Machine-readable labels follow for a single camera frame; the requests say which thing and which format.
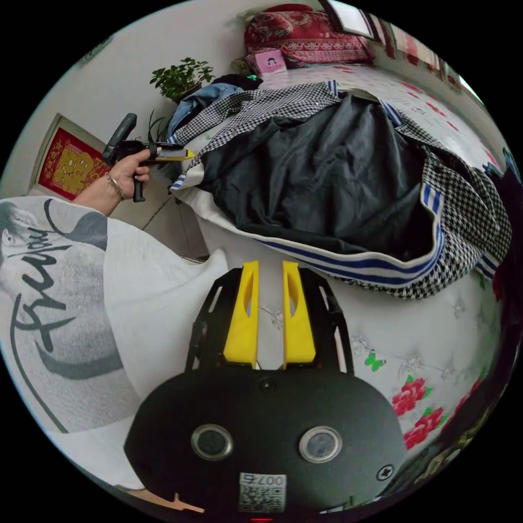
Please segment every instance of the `screw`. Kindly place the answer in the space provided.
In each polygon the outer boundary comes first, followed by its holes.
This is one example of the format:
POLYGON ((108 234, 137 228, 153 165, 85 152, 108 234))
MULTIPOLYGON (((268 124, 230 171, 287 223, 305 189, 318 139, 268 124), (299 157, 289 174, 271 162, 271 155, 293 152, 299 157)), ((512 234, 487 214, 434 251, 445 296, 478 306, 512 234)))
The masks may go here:
POLYGON ((260 380, 260 390, 266 394, 270 394, 276 390, 276 382, 270 378, 262 378, 260 380))

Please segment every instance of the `clothing pile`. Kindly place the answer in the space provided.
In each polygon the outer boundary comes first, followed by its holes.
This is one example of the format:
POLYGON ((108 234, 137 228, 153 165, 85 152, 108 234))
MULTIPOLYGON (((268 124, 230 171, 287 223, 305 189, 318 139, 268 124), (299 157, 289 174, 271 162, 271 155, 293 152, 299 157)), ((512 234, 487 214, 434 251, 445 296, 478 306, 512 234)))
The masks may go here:
POLYGON ((202 164, 198 187, 238 234, 334 278, 423 299, 472 269, 492 280, 509 251, 492 176, 367 91, 332 80, 234 93, 169 140, 215 126, 173 189, 202 164))
POLYGON ((257 89, 262 82, 261 78, 242 75, 225 75, 215 79, 208 86, 198 89, 180 102, 169 122, 168 136, 172 136, 176 129, 187 125, 213 102, 244 90, 257 89))

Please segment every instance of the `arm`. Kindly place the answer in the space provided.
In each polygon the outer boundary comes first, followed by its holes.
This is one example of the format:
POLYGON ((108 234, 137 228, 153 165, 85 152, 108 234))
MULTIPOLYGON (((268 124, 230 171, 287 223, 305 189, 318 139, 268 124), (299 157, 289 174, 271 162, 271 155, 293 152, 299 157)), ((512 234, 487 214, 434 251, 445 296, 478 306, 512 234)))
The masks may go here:
POLYGON ((98 178, 82 191, 73 201, 76 205, 90 207, 109 216, 123 199, 130 199, 135 190, 134 176, 136 179, 147 184, 149 181, 150 168, 140 166, 140 163, 149 159, 149 149, 144 149, 137 154, 127 156, 120 160, 109 172, 109 175, 117 186, 109 182, 108 177, 98 178))

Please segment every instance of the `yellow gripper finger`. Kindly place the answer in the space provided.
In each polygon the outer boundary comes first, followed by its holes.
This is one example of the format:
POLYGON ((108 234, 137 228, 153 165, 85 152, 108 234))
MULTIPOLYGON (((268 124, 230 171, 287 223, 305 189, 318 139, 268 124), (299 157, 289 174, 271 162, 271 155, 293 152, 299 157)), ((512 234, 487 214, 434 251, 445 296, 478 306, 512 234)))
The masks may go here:
POLYGON ((223 350, 223 356, 227 362, 249 364, 253 369, 256 368, 258 355, 259 286, 259 262, 244 263, 229 335, 223 350), (251 304, 250 313, 248 311, 249 303, 251 304))
POLYGON ((308 364, 314 361, 316 350, 312 337, 305 294, 298 264, 283 262, 283 368, 289 364, 308 364), (291 300, 294 314, 291 313, 291 300))

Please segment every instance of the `green leaves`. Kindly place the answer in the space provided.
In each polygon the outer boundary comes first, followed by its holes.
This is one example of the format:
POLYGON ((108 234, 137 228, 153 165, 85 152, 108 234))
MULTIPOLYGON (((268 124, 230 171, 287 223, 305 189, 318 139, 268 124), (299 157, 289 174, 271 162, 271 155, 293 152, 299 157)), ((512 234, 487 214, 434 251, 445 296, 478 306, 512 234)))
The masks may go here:
POLYGON ((169 69, 161 68, 153 71, 149 84, 155 84, 156 89, 164 98, 178 101, 187 91, 202 83, 210 82, 214 77, 212 67, 208 62, 198 62, 194 58, 184 58, 180 65, 171 65, 169 69))

